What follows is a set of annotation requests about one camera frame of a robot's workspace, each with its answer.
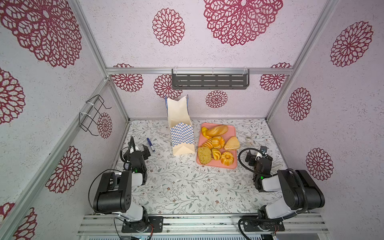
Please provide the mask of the green-brown round toast slice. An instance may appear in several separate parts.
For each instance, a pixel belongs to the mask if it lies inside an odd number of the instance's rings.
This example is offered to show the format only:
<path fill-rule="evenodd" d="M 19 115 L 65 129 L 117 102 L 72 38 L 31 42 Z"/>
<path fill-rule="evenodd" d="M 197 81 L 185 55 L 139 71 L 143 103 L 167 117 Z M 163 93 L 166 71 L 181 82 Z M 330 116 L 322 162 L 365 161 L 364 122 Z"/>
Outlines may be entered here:
<path fill-rule="evenodd" d="M 199 147 L 198 157 L 201 164 L 208 164 L 212 160 L 212 151 L 208 147 Z"/>

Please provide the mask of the grey wall shelf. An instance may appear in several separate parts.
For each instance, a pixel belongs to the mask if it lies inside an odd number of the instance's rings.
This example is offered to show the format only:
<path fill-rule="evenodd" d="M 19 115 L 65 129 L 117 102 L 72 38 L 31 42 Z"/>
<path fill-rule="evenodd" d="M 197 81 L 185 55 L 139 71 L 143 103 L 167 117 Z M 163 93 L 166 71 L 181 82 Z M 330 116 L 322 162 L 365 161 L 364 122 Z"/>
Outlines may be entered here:
<path fill-rule="evenodd" d="M 175 90 L 246 90 L 250 75 L 248 70 L 242 74 L 192 74 L 172 69 L 171 83 Z"/>

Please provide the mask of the small shell bread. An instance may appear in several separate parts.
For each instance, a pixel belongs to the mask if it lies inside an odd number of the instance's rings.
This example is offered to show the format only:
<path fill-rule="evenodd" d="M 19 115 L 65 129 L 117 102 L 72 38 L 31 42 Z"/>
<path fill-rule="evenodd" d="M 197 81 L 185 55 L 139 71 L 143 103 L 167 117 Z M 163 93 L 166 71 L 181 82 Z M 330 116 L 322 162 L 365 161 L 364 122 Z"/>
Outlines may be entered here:
<path fill-rule="evenodd" d="M 212 155 L 215 161 L 218 161 L 221 159 L 221 151 L 219 149 L 212 149 Z"/>

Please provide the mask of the striped twisted bread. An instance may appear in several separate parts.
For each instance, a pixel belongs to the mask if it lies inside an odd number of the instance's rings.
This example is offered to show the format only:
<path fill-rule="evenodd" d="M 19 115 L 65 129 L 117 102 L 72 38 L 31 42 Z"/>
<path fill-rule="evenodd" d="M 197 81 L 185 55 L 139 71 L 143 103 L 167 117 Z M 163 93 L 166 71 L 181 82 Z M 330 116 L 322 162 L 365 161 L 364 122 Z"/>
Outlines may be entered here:
<path fill-rule="evenodd" d="M 201 145 L 201 147 L 206 147 L 211 150 L 213 148 L 213 139 L 208 139 Z"/>

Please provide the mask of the round ridged bun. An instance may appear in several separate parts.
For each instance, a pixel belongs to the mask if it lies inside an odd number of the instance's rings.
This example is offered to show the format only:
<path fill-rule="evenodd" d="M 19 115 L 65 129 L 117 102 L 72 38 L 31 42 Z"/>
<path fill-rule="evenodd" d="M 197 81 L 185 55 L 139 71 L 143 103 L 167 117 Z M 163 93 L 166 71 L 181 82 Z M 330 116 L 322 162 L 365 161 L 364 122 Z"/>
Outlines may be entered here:
<path fill-rule="evenodd" d="M 221 136 L 216 136 L 216 137 L 213 137 L 213 148 L 214 149 L 223 149 L 225 144 L 226 144 L 226 141 L 223 137 Z"/>

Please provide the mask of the yellow croissant bread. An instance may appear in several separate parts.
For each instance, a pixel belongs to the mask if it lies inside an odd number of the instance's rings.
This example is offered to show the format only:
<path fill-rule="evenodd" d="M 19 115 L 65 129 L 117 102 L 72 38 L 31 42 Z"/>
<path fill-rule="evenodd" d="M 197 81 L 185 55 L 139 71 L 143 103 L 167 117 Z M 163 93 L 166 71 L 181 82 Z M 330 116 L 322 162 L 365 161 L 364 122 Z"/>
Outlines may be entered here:
<path fill-rule="evenodd" d="M 207 135 L 207 131 L 208 131 L 208 128 L 206 128 L 206 127 L 202 127 L 202 128 L 201 128 L 201 133 L 202 133 L 202 135 L 203 135 L 207 140 L 209 140 L 209 139 L 211 139 L 212 137 L 210 137 L 210 136 Z"/>

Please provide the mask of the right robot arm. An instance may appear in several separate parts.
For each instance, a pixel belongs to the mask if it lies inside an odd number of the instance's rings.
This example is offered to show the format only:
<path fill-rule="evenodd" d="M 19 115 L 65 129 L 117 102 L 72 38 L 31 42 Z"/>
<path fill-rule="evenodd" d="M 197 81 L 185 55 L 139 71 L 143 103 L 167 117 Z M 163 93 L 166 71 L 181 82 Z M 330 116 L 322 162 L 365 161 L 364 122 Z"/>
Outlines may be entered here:
<path fill-rule="evenodd" d="M 245 148 L 238 154 L 242 167 L 253 173 L 253 183 L 260 192 L 281 192 L 282 198 L 258 210 L 262 222 L 282 221 L 308 210 L 323 208 L 325 197 L 305 170 L 291 168 L 271 173 L 273 158 L 267 148 Z"/>

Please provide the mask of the pink plastic tray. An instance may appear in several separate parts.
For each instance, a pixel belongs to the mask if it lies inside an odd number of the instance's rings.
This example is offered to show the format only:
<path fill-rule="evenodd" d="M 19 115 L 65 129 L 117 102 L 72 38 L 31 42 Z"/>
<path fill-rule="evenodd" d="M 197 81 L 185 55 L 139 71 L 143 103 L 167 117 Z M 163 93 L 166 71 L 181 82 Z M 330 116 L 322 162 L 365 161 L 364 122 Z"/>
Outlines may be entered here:
<path fill-rule="evenodd" d="M 198 141 L 197 163 L 233 170 L 238 166 L 239 148 L 234 126 L 203 123 Z"/>

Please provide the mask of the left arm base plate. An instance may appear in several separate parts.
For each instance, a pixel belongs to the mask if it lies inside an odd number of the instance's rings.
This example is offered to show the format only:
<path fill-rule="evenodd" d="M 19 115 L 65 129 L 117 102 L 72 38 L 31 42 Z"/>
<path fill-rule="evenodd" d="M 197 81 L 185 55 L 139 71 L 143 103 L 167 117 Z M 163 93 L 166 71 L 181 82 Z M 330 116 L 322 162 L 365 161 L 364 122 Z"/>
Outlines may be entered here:
<path fill-rule="evenodd" d="M 124 221 L 122 233 L 161 233 L 163 231 L 164 217 L 147 217 L 137 222 Z"/>

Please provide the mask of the long baguette bread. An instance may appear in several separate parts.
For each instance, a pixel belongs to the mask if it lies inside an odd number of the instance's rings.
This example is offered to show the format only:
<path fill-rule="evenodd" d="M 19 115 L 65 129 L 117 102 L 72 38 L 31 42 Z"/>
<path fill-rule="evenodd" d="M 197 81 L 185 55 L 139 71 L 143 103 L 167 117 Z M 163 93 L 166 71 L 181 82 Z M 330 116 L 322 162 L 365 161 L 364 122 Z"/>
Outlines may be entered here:
<path fill-rule="evenodd" d="M 214 128 L 208 129 L 206 131 L 206 135 L 208 137 L 216 137 L 216 136 L 221 136 L 224 135 L 228 131 L 228 126 L 227 125 L 218 125 Z"/>

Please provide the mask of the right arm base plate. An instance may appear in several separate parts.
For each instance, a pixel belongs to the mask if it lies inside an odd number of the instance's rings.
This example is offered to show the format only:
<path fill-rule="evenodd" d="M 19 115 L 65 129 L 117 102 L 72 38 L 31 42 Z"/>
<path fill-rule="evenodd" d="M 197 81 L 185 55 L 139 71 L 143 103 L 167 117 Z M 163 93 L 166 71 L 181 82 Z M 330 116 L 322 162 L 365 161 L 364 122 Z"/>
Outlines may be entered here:
<path fill-rule="evenodd" d="M 243 216 L 240 220 L 246 232 L 283 232 L 285 226 L 282 219 L 259 219 L 257 216 Z"/>

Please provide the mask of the blue marker pen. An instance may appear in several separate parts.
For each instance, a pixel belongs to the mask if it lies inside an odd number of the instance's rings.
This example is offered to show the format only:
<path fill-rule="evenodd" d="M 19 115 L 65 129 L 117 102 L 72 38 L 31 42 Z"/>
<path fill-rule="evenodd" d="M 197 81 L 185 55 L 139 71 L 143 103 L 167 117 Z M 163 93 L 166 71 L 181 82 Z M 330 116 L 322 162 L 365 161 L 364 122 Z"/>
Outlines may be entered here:
<path fill-rule="evenodd" d="M 149 138 L 147 138 L 147 142 L 148 142 L 152 152 L 155 152 L 155 147 L 154 147 L 154 145 L 152 144 L 152 142 L 151 142 L 151 140 Z"/>

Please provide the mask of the aluminium front rail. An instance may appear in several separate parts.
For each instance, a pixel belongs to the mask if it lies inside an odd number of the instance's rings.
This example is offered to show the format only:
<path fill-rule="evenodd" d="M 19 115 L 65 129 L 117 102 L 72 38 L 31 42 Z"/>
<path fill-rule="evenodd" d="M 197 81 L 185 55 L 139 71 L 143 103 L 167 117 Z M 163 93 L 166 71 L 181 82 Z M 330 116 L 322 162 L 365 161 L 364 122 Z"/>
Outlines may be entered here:
<path fill-rule="evenodd" d="M 155 227 L 154 235 L 237 235 L 240 234 L 238 221 L 255 214 L 197 214 L 197 215 L 149 215 Z M 301 214 L 279 222 L 278 227 L 261 231 L 256 224 L 244 220 L 242 230 L 252 234 L 328 234 L 325 221 L 320 214 Z M 128 236 L 123 233 L 126 225 L 112 215 L 85 215 L 77 236 Z"/>

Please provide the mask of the golden bundt bread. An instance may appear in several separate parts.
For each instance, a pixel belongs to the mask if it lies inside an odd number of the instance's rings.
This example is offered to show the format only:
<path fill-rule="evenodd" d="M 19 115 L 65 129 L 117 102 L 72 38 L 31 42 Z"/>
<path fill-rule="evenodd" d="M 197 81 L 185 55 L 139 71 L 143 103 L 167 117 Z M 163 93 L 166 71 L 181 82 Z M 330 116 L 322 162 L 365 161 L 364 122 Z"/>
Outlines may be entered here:
<path fill-rule="evenodd" d="M 225 166 L 230 166 L 234 163 L 234 155 L 231 152 L 223 152 L 220 161 Z"/>

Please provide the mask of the blue checkered paper bag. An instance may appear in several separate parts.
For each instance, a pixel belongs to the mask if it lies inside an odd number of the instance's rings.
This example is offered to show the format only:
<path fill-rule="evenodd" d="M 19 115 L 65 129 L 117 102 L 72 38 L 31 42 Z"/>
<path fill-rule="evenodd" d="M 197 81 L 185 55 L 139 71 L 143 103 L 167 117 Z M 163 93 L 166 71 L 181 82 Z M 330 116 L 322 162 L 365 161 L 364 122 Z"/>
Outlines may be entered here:
<path fill-rule="evenodd" d="M 194 154 L 194 129 L 188 111 L 188 96 L 165 98 L 174 156 Z"/>

